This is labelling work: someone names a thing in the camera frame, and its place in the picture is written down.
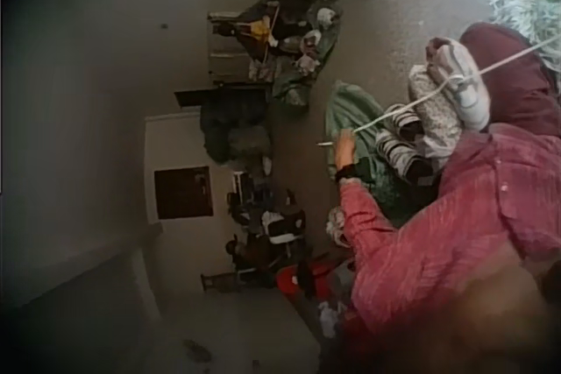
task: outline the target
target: green blanket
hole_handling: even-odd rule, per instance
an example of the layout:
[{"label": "green blanket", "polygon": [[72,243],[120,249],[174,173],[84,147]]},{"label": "green blanket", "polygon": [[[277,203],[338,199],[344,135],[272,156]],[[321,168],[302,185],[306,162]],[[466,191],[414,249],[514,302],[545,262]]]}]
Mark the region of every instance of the green blanket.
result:
[{"label": "green blanket", "polygon": [[[383,114],[383,108],[364,89],[337,81],[325,112],[325,134],[337,138],[342,129],[355,129]],[[398,178],[394,169],[376,152],[377,127],[357,134],[355,160],[359,176],[380,209],[399,228],[436,199],[435,187],[413,187]],[[333,148],[328,155],[331,178],[335,178]]]}]

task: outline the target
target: green cloth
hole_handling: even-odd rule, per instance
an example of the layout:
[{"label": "green cloth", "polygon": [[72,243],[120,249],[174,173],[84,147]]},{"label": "green cloth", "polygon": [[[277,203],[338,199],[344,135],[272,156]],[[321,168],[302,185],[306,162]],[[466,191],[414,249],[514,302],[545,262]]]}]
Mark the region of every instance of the green cloth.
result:
[{"label": "green cloth", "polygon": [[[336,22],[326,30],[317,23],[317,12],[322,8],[332,9],[338,15]],[[342,11],[337,6],[323,0],[315,2],[309,8],[308,21],[314,30],[319,30],[322,33],[322,38],[317,46],[318,60],[321,65],[313,74],[303,76],[292,63],[288,63],[282,69],[280,75],[275,78],[273,98],[282,105],[282,108],[288,114],[299,116],[308,111],[311,89],[337,41],[341,13]]]},{"label": "green cloth", "polygon": [[[342,129],[355,129],[383,114],[383,108],[364,89],[337,81],[325,112],[325,134],[337,138]],[[377,201],[386,218],[401,227],[419,210],[436,199],[434,187],[413,187],[400,179],[376,152],[377,127],[357,133],[355,162],[359,177]],[[330,176],[335,179],[333,148],[328,153]]]}]

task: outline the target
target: shoe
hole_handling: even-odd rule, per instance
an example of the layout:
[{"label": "shoe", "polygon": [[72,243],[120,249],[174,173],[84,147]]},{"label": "shoe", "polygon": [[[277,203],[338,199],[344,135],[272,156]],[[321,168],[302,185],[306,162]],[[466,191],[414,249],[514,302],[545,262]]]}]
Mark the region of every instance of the shoe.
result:
[{"label": "shoe", "polygon": [[[404,104],[394,104],[390,106],[386,113],[396,111],[405,107]],[[417,140],[417,137],[424,136],[423,123],[421,118],[412,109],[405,109],[404,111],[391,116],[384,120],[384,125],[386,129],[392,131],[394,134],[411,144]]]},{"label": "shoe", "polygon": [[409,143],[399,139],[386,129],[376,134],[376,151],[395,170],[398,177],[418,186],[433,176],[430,162],[423,158]]}]

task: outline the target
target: person's hand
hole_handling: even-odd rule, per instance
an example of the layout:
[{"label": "person's hand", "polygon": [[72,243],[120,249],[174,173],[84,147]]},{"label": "person's hand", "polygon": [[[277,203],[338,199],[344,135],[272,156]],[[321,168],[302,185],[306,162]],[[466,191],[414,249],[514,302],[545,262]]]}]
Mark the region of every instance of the person's hand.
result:
[{"label": "person's hand", "polygon": [[354,133],[350,129],[343,129],[335,145],[335,167],[339,171],[344,166],[354,164]]}]

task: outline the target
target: sneaker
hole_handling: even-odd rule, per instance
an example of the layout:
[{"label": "sneaker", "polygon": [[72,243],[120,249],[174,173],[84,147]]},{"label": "sneaker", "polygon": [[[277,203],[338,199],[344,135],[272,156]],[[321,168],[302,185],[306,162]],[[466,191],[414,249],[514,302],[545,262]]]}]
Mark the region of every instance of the sneaker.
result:
[{"label": "sneaker", "polygon": [[430,76],[438,85],[451,75],[471,78],[468,81],[449,81],[444,93],[466,129],[485,129],[491,117],[491,99],[481,76],[475,76],[479,68],[467,48],[453,39],[447,39],[428,60]]},{"label": "sneaker", "polygon": [[[404,104],[394,104],[390,106],[386,113],[396,111],[405,107]],[[414,143],[417,137],[424,136],[423,123],[421,118],[412,109],[405,109],[404,111],[391,116],[384,120],[386,129],[395,133],[399,138],[407,142]]]},{"label": "sneaker", "polygon": [[386,129],[376,134],[376,151],[402,180],[412,185],[418,186],[420,181],[434,174],[427,159],[419,155],[411,144]]}]

